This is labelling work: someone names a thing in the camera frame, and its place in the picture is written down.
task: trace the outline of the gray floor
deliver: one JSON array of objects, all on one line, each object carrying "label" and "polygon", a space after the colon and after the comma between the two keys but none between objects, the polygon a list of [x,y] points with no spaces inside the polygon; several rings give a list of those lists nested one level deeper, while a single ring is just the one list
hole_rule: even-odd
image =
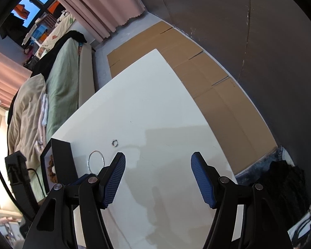
[{"label": "gray floor", "polygon": [[97,83],[95,83],[97,90],[102,88],[112,79],[107,55],[132,37],[150,28],[152,25],[158,23],[159,21],[161,21],[161,19],[157,16],[151,13],[146,13],[144,16],[137,18],[135,21],[132,21],[123,27],[118,27],[117,31],[110,38],[101,42],[96,47],[94,64],[96,71],[95,82],[98,79],[98,87]]}]

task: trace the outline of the flattened cardboard box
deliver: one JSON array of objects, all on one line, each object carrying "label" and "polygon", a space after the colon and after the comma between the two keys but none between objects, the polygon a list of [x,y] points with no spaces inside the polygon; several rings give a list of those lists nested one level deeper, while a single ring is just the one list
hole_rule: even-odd
[{"label": "flattened cardboard box", "polygon": [[195,100],[235,174],[276,147],[264,120],[236,83],[200,47],[164,22],[107,56],[112,77],[153,49],[162,54]]}]

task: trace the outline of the textured blue pad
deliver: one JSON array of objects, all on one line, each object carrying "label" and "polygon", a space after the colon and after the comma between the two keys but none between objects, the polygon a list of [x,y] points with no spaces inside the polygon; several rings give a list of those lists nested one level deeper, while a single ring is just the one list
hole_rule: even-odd
[{"label": "textured blue pad", "polygon": [[206,175],[204,168],[198,160],[198,157],[193,154],[191,156],[191,169],[194,173],[195,179],[197,181],[199,190],[203,196],[205,203],[207,203],[211,208],[214,208],[216,200],[213,194],[213,184]]},{"label": "textured blue pad", "polygon": [[125,168],[126,168],[126,157],[122,155],[119,161],[117,162],[115,169],[113,170],[113,173],[109,178],[108,183],[106,184],[104,190],[105,194],[103,204],[106,208],[108,207],[109,204],[113,203],[116,191],[119,187]]}]

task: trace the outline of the pink cloth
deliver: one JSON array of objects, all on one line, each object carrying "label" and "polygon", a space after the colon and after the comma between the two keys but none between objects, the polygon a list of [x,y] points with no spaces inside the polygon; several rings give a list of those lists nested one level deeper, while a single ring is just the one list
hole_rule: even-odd
[{"label": "pink cloth", "polygon": [[12,98],[30,75],[30,70],[0,52],[0,105],[9,107]]},{"label": "pink cloth", "polygon": [[139,0],[58,0],[76,20],[101,42],[132,17],[145,10]]}]

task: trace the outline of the white table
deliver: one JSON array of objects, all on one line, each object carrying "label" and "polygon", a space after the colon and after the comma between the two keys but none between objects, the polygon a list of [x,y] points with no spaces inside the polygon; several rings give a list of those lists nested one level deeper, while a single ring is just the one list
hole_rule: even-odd
[{"label": "white table", "polygon": [[[235,181],[205,118],[157,50],[106,84],[53,138],[71,143],[79,176],[89,173],[87,159],[94,150],[103,153],[105,165],[117,152],[125,154],[114,202],[102,211],[114,248],[203,247],[215,211],[204,203],[192,173],[195,151]],[[93,161],[91,170],[97,172],[103,163],[100,157]],[[241,234],[242,215],[239,207],[233,239]],[[79,218],[76,232],[83,245]]]}]

